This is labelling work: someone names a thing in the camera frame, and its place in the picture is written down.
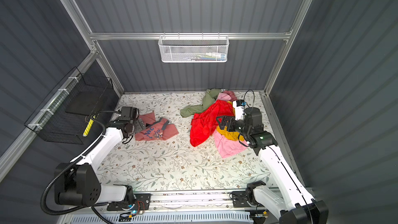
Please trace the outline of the salmon cloth with grey trim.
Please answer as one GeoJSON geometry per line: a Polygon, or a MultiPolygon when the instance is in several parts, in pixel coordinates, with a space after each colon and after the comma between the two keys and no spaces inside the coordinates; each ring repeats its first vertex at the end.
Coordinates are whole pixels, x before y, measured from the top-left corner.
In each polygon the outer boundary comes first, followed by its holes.
{"type": "Polygon", "coordinates": [[[166,141],[179,134],[176,126],[166,118],[155,119],[155,113],[141,115],[140,119],[145,124],[144,129],[134,135],[136,141],[166,141]]]}

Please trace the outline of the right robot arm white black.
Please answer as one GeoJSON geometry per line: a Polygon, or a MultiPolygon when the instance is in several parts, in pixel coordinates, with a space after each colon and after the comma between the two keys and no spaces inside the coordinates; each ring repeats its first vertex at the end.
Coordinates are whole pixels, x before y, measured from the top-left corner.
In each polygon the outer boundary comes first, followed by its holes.
{"type": "Polygon", "coordinates": [[[258,108],[246,108],[237,117],[218,116],[220,129],[238,132],[244,138],[242,145],[254,150],[267,166],[281,192],[279,197],[262,181],[246,188],[247,201],[263,205],[280,224],[325,224],[329,209],[324,201],[317,201],[298,180],[286,162],[276,139],[264,130],[258,108]]]}

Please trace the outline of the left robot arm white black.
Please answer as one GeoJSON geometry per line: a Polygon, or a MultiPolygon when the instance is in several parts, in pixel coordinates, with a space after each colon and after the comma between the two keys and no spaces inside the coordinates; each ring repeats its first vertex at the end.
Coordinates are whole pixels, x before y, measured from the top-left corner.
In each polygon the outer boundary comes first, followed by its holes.
{"type": "Polygon", "coordinates": [[[102,185],[96,175],[97,169],[105,157],[117,144],[131,141],[138,132],[137,121],[140,111],[133,107],[122,107],[119,111],[100,111],[92,114],[91,120],[102,113],[118,114],[108,124],[96,121],[102,127],[98,138],[69,164],[57,166],[55,175],[60,177],[54,184],[55,203],[79,207],[91,207],[102,203],[122,202],[128,208],[135,204],[131,186],[102,185]]]}

